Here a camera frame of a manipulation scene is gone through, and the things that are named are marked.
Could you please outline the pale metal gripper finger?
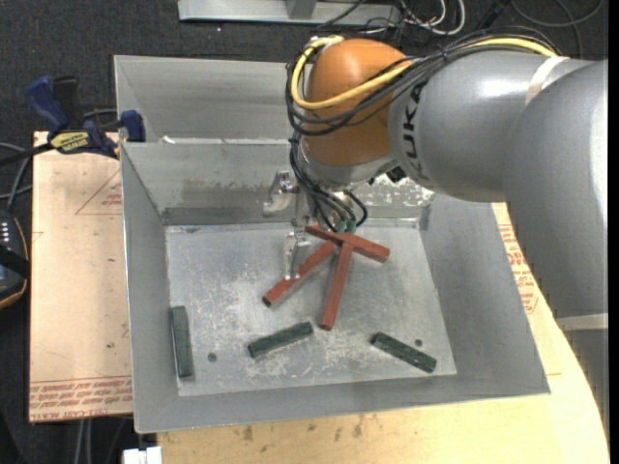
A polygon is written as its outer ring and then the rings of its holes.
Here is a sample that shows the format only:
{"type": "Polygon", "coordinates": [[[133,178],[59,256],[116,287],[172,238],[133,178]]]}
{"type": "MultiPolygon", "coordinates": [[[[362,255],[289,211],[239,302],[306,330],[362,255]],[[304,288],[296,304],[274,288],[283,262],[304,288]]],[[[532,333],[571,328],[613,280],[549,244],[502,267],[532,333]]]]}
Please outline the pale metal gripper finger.
{"type": "Polygon", "coordinates": [[[308,240],[305,233],[300,233],[296,236],[295,247],[295,272],[298,273],[301,266],[307,260],[310,252],[311,242],[308,240]]]}
{"type": "Polygon", "coordinates": [[[295,274],[294,259],[296,253],[297,240],[295,233],[290,231],[286,234],[283,244],[284,256],[284,278],[289,280],[295,274]]]}

